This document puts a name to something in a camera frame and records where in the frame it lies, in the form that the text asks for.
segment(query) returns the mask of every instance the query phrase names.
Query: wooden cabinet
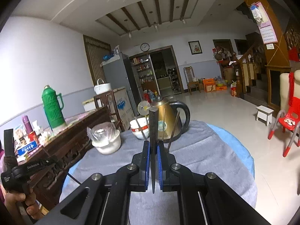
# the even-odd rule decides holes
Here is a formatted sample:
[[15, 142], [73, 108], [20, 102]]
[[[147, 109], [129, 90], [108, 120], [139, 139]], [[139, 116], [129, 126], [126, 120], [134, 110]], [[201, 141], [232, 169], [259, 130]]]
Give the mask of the wooden cabinet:
[[[94, 110], [83, 119], [80, 119], [59, 133], [45, 146], [45, 149], [51, 156], [55, 155], [61, 161], [65, 170], [69, 170], [71, 166], [78, 162], [92, 148], [92, 142], [87, 136], [86, 128], [92, 128], [103, 122], [110, 122], [107, 107]], [[42, 149], [34, 153], [30, 161], [40, 158], [47, 158], [47, 154]], [[30, 185], [36, 193], [37, 200], [46, 209], [51, 210], [59, 203], [65, 178], [66, 174], [57, 164], [53, 164], [31, 177]]]

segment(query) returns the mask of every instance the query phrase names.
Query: ceiling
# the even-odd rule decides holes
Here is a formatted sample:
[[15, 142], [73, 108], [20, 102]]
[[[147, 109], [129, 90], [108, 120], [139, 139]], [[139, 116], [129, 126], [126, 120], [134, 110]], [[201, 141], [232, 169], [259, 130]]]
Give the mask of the ceiling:
[[[197, 26], [203, 19], [219, 19], [218, 14], [225, 16], [243, 2], [243, 0], [188, 0], [183, 16], [186, 21], [184, 25], [180, 17], [186, 0], [173, 1], [171, 22], [172, 0], [22, 0], [14, 10], [13, 16], [31, 16], [50, 20], [110, 43], [124, 36], [126, 31], [142, 33], [153, 29], [149, 27], [139, 4], [142, 4], [150, 25], [154, 22], [160, 24], [159, 7], [161, 18], [159, 29], [164, 30]], [[123, 28], [111, 19], [112, 16]]]

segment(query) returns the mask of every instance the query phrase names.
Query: framed painting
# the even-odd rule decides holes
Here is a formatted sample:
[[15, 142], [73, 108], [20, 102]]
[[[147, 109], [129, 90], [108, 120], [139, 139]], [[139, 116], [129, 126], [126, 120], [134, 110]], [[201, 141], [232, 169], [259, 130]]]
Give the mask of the framed painting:
[[202, 49], [201, 49], [199, 40], [189, 41], [188, 44], [190, 46], [190, 52], [192, 53], [192, 55], [202, 53]]

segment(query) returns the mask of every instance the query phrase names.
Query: gold kettle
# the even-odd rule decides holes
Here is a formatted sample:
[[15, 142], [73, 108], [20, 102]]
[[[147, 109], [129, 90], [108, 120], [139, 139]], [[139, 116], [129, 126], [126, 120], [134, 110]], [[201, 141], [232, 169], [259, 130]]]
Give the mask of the gold kettle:
[[188, 130], [191, 114], [188, 106], [183, 102], [181, 101], [170, 102], [166, 97], [161, 99], [161, 97], [158, 96], [157, 100], [153, 101], [151, 106], [158, 108], [158, 140], [163, 140], [165, 143], [169, 142], [175, 124], [177, 108], [181, 108], [184, 110], [185, 123], [182, 126], [181, 119], [179, 117], [178, 122], [175, 126], [175, 132], [172, 141], [177, 140], [181, 136], [181, 134], [183, 134]]

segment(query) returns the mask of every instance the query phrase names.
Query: purple bottle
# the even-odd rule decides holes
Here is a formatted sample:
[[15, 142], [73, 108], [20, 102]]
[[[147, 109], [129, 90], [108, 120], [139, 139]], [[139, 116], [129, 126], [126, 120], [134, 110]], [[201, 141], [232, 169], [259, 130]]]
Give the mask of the purple bottle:
[[32, 129], [31, 124], [29, 122], [28, 116], [27, 115], [23, 116], [22, 121], [24, 123], [27, 134], [30, 134], [33, 131], [33, 129]]

